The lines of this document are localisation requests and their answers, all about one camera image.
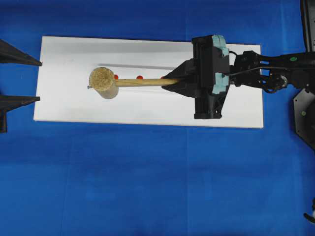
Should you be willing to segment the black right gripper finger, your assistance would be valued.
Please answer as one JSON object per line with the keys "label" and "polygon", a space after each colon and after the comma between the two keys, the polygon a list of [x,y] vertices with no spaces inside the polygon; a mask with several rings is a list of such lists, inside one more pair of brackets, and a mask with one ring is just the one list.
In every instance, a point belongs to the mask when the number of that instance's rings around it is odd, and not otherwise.
{"label": "black right gripper finger", "polygon": [[194,59],[189,59],[181,63],[173,71],[164,76],[165,79],[185,78],[196,73]]}
{"label": "black right gripper finger", "polygon": [[164,90],[175,92],[185,97],[196,98],[196,83],[178,82],[176,84],[162,86]]}

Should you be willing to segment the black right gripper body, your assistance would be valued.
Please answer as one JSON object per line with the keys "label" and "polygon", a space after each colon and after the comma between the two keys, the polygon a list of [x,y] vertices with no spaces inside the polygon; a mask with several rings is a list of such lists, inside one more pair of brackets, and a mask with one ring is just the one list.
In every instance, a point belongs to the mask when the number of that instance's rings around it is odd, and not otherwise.
{"label": "black right gripper body", "polygon": [[195,119],[220,119],[227,92],[212,94],[214,85],[212,35],[192,39],[196,62]]}

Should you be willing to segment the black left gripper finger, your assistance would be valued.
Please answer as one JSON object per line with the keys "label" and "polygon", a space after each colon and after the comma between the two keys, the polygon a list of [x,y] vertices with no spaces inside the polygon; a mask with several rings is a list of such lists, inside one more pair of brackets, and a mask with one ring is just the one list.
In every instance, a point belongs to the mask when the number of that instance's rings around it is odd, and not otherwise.
{"label": "black left gripper finger", "polygon": [[16,49],[3,40],[0,41],[0,62],[42,66],[40,61]]}
{"label": "black left gripper finger", "polygon": [[31,96],[0,96],[0,132],[7,132],[7,118],[6,115],[9,111],[17,109],[22,106],[27,106],[40,100],[40,97]]}

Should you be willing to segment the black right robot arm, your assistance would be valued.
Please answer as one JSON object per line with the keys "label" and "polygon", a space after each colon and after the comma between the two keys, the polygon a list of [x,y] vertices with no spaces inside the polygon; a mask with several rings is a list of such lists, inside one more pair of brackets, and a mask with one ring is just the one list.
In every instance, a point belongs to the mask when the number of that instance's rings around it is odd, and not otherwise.
{"label": "black right robot arm", "polygon": [[244,51],[230,65],[231,51],[223,36],[195,37],[192,44],[193,58],[165,76],[179,81],[162,88],[194,98],[195,119],[220,119],[230,85],[259,88],[266,93],[275,93],[288,85],[315,91],[313,52],[267,57]]}

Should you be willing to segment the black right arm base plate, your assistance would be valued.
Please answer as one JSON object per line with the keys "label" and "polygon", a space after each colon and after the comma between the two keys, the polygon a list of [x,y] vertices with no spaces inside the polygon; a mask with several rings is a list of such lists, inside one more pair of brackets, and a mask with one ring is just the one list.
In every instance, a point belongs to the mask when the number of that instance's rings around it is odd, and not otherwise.
{"label": "black right arm base plate", "polygon": [[315,95],[301,90],[293,99],[296,134],[315,149]]}

